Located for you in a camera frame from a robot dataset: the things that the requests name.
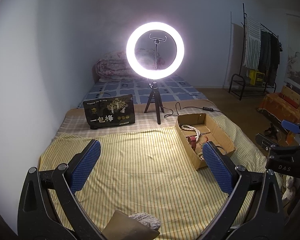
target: glowing ring lamp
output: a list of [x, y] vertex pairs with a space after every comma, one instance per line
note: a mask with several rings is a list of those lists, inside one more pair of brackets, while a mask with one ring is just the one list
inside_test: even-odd
[[[139, 62], [136, 59], [135, 56], [135, 47], [138, 39], [141, 37], [142, 34], [152, 31], [152, 30], [159, 30], [164, 31], [174, 39], [176, 46], [177, 46], [177, 55], [172, 64], [167, 67], [166, 69], [156, 69], [156, 70], [150, 70], [145, 69], [143, 66], [139, 64]], [[171, 26], [165, 24], [165, 23], [159, 23], [159, 22], [152, 22], [152, 23], [146, 23], [139, 28], [137, 28], [130, 36], [128, 43], [127, 43], [127, 59], [131, 66], [131, 68], [140, 76], [149, 78], [149, 79], [160, 79], [167, 77], [174, 73], [178, 67], [180, 66], [183, 56], [185, 53], [185, 46], [183, 45], [182, 38], [180, 34]]]

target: orange cloth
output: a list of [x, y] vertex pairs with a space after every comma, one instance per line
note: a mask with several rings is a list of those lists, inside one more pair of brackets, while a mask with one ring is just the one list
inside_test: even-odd
[[300, 123], [300, 106], [298, 108], [293, 107], [283, 98], [279, 97], [279, 93], [267, 94], [263, 98], [258, 110], [261, 111], [263, 109], [276, 117], [280, 122], [288, 120]]

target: clothes rack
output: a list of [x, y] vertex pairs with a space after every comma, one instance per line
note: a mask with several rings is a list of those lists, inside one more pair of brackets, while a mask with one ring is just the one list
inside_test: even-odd
[[[242, 46], [242, 56], [241, 56], [240, 70], [239, 70], [239, 73], [235, 73], [235, 74], [232, 75], [229, 90], [228, 90], [229, 93], [232, 92], [235, 95], [237, 95], [239, 97], [239, 100], [241, 100], [242, 97], [260, 97], [260, 96], [264, 96], [266, 93], [268, 93], [266, 91], [267, 88], [273, 89], [274, 90], [273, 92], [275, 92], [276, 87], [277, 87], [276, 83], [274, 83], [274, 86], [271, 86], [271, 85], [267, 84], [267, 82], [264, 82], [260, 86], [247, 84], [246, 81], [245, 81], [245, 78], [241, 75], [242, 62], [243, 62], [243, 56], [244, 56], [244, 47], [245, 47], [245, 38], [246, 38], [245, 28], [246, 28], [246, 16], [247, 16], [247, 14], [244, 11], [244, 3], [242, 3], [242, 7], [243, 7], [243, 23], [241, 23], [241, 24], [243, 25], [243, 46]], [[266, 30], [268, 30], [271, 34], [273, 34], [277, 39], [279, 39], [279, 36], [275, 35], [266, 26], [264, 26], [261, 23], [260, 23], [260, 25], [262, 27], [264, 27]], [[242, 80], [234, 80], [234, 77], [239, 77]], [[231, 89], [233, 82], [239, 85], [239, 89]], [[246, 90], [246, 87], [252, 87], [253, 90]]]

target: tripod leg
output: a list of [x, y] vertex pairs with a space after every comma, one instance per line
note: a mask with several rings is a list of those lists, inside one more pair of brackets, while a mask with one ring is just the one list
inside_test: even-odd
[[161, 100], [161, 95], [160, 95], [160, 92], [158, 91], [158, 95], [159, 95], [159, 106], [161, 108], [161, 112], [164, 113], [164, 109], [163, 109], [163, 104], [162, 104], [162, 100]]
[[161, 117], [160, 117], [160, 101], [159, 101], [159, 92], [154, 93], [154, 104], [155, 104], [155, 112], [157, 113], [157, 122], [161, 124]]
[[151, 103], [151, 100], [152, 100], [152, 97], [153, 97], [153, 91], [151, 91], [150, 95], [149, 95], [149, 99], [148, 99], [148, 102], [147, 102], [147, 105], [146, 105], [146, 109], [145, 109], [145, 113], [148, 111], [148, 108], [149, 108], [149, 105]]

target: blue checkered sheet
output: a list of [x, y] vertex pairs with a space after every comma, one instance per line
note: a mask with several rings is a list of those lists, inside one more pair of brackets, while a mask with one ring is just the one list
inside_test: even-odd
[[[187, 81], [177, 75], [170, 75], [157, 81], [163, 102], [183, 101], [190, 99], [207, 99]], [[97, 82], [85, 96], [83, 101], [96, 98], [118, 97], [133, 95], [134, 104], [146, 104], [151, 89], [146, 79], [122, 80], [114, 82]]]

